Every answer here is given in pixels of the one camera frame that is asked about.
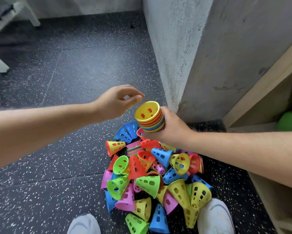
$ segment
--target white sneaker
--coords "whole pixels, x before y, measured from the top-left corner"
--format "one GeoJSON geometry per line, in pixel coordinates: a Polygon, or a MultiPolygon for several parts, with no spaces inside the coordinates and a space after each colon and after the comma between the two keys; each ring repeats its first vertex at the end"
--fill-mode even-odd
{"type": "Polygon", "coordinates": [[[216,198],[212,198],[201,208],[197,225],[199,234],[235,234],[227,206],[216,198]]]}
{"type": "Polygon", "coordinates": [[[72,220],[67,234],[100,234],[100,227],[92,214],[82,214],[72,220]]]}

